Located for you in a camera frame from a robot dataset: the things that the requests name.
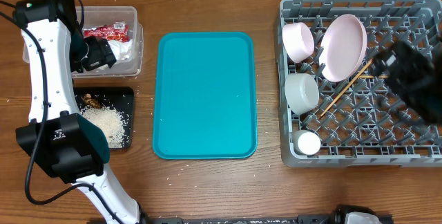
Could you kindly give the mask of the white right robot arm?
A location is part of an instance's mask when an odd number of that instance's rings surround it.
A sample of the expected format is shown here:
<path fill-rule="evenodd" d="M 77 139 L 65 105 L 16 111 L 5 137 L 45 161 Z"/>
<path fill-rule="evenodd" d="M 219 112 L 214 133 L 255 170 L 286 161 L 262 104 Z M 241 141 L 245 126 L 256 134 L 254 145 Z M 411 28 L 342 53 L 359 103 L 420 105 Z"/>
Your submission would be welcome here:
<path fill-rule="evenodd" d="M 373 57 L 369 74 L 386 75 L 384 83 L 405 103 L 389 109 L 379 98 L 380 110 L 410 126 L 441 123 L 441 56 L 429 60 L 406 42 L 397 41 Z"/>

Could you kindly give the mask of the pile of rice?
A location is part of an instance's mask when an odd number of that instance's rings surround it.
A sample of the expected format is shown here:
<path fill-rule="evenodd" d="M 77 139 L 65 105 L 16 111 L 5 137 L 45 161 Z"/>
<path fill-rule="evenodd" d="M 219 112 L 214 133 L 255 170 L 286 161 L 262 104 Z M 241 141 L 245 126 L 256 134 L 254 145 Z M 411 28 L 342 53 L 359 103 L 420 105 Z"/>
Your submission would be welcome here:
<path fill-rule="evenodd" d="M 85 106 L 80 113 L 103 131 L 111 149 L 123 148 L 128 142 L 128 134 L 125 131 L 128 126 L 127 114 L 110 106 L 103 106 L 100 109 Z"/>

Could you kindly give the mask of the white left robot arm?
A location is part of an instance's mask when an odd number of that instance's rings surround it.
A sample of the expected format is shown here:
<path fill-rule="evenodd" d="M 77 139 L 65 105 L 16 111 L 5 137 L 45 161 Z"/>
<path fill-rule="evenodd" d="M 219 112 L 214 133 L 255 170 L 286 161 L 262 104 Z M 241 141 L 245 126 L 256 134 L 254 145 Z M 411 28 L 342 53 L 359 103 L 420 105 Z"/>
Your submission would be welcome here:
<path fill-rule="evenodd" d="M 81 0 L 23 0 L 12 9 L 8 21 L 21 30 L 29 55 L 31 107 L 28 124 L 16 130 L 28 168 L 81 191 L 107 223 L 147 223 L 110 168 L 104 132 L 80 114 L 73 90 L 73 72 L 115 63 L 108 42 L 83 35 Z"/>

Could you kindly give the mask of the red snack wrapper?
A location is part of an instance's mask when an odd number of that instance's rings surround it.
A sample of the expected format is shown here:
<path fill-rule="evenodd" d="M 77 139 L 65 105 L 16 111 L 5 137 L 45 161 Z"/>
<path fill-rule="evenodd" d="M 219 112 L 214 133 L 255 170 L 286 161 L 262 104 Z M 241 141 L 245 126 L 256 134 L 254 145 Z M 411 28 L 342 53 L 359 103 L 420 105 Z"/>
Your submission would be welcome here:
<path fill-rule="evenodd" d="M 128 24 L 126 22 L 115 22 L 109 25 L 98 26 L 84 30 L 85 37 L 100 37 L 111 41 L 128 42 Z"/>

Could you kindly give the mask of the wooden chopstick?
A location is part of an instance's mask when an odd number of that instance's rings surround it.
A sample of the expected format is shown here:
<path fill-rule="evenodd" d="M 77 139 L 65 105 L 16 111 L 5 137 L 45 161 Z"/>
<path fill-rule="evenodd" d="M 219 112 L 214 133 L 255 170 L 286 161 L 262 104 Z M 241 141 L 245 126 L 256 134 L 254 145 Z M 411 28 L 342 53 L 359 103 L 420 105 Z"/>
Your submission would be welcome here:
<path fill-rule="evenodd" d="M 353 77 L 353 79 L 343 88 L 343 90 L 331 101 L 326 109 L 320 114 L 320 119 L 333 107 L 335 103 L 344 95 L 344 93 L 350 88 L 350 86 L 371 66 L 373 59 L 370 59 L 362 69 Z"/>
<path fill-rule="evenodd" d="M 373 75 L 360 75 L 359 78 L 363 79 L 373 79 L 373 78 L 380 78 L 380 79 L 386 79 L 388 78 L 388 75 L 379 75 L 379 76 L 373 76 Z"/>

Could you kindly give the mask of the white napkin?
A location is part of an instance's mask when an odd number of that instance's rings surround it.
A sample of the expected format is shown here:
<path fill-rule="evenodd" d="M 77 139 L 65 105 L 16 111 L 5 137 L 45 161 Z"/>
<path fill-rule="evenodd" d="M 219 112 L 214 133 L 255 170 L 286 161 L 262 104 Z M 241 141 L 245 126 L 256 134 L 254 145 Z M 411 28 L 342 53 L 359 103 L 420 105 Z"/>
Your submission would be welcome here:
<path fill-rule="evenodd" d="M 108 40 L 110 49 L 112 50 L 117 62 L 129 62 L 132 60 L 132 43 L 132 40 L 126 42 Z"/>

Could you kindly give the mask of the pink bowl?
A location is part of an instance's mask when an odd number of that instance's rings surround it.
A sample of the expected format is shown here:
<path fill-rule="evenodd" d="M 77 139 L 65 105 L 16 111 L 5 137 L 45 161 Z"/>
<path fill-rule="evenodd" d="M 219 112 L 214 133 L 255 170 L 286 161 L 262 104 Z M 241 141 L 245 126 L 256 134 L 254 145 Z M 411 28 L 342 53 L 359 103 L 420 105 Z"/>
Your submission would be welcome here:
<path fill-rule="evenodd" d="M 314 52 L 314 38 L 304 23 L 287 24 L 282 28 L 282 42 L 287 55 L 300 63 Z"/>

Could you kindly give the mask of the white cup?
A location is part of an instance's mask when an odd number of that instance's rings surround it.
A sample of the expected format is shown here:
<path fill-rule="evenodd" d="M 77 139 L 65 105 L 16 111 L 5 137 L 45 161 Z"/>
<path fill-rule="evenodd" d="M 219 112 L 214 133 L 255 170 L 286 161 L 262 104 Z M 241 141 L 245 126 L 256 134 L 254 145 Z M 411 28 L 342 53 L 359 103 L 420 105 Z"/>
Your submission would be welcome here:
<path fill-rule="evenodd" d="M 321 147 L 320 138 L 313 132 L 299 130 L 292 134 L 292 142 L 297 153 L 312 156 L 319 152 Z"/>

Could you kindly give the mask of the brown food scrap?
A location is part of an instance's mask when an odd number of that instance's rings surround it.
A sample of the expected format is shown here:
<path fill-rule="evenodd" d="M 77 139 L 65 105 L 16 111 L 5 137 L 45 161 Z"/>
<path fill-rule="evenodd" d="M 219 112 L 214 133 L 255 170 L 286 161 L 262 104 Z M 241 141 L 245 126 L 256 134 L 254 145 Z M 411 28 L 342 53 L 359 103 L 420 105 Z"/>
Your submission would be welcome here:
<path fill-rule="evenodd" d="M 91 94 L 84 94 L 82 97 L 83 102 L 94 108 L 94 109 L 100 109 L 101 108 L 101 103 L 99 102 L 98 99 L 94 98 Z"/>

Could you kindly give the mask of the large white plate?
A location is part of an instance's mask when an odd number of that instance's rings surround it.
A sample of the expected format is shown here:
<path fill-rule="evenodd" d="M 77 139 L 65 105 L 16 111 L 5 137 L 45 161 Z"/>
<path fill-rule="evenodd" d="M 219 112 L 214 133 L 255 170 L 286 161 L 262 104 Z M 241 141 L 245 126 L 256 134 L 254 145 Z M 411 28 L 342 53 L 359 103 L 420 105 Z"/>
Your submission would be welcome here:
<path fill-rule="evenodd" d="M 367 48 L 367 33 L 360 20 L 351 14 L 337 17 L 321 41 L 318 62 L 324 64 L 323 77 L 340 82 L 353 75 L 362 64 Z"/>

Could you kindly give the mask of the grey-green small bowl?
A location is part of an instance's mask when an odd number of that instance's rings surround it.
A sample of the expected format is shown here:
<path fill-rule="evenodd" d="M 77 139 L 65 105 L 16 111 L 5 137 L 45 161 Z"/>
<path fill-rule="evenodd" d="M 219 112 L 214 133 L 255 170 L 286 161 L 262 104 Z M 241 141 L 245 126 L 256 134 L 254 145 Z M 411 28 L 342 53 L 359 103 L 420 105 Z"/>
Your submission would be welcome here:
<path fill-rule="evenodd" d="M 285 97 L 289 108 L 296 115 L 315 109 L 319 91 L 314 77 L 306 73 L 289 74 L 285 81 Z"/>

